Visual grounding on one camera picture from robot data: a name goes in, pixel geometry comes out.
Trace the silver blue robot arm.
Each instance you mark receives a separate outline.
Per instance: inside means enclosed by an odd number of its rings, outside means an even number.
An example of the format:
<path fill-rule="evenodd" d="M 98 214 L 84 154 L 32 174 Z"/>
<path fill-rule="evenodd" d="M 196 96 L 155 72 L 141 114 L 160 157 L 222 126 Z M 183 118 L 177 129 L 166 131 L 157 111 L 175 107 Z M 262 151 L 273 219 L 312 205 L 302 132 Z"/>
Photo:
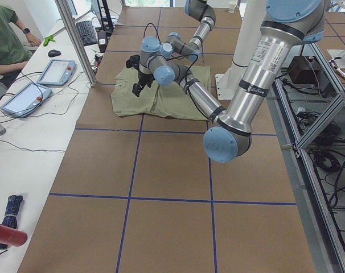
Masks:
<path fill-rule="evenodd" d="M 127 68 L 138 72 L 138 82 L 132 92 L 139 96 L 153 82 L 162 86 L 177 83 L 213 123 L 203 137 L 207 156 L 219 163 L 230 162 L 250 148 L 251 123 L 291 48 L 322 39 L 329 5 L 329 1 L 266 1 L 261 38 L 254 45 L 231 103 L 224 107 L 194 77 L 189 67 L 174 62 L 173 53 L 196 61 L 204 39 L 216 24 L 216 14 L 206 1 L 187 1 L 186 14 L 200 23 L 194 36 L 188 43 L 176 32 L 165 42 L 145 37 L 140 54 L 126 62 Z"/>
<path fill-rule="evenodd" d="M 149 7 L 143 7 L 138 15 L 146 19 L 147 26 L 154 27 L 155 35 L 143 36 L 141 52 L 131 55 L 126 60 L 125 66 L 136 69 L 142 76 L 154 75 L 156 79 L 159 79 L 159 74 L 168 77 L 177 76 L 178 72 L 189 72 L 190 67 L 178 65 L 176 60 L 187 59 L 191 67 L 195 64 L 203 64 L 204 61 L 200 60 L 201 48 L 205 38 L 216 24 L 215 11 L 207 4 L 207 1 L 186 1 L 185 7 L 177 13 L 173 8 L 162 7 L 154 13 L 158 17 L 157 24 L 152 22 L 152 17 L 148 13 L 151 10 Z M 162 27 L 164 33 L 175 26 L 180 30 L 183 28 L 192 30 L 192 27 L 189 27 L 181 17 L 182 12 L 199 22 L 191 39 L 185 42 L 178 32 L 171 31 L 165 40 L 161 40 L 158 27 Z"/>

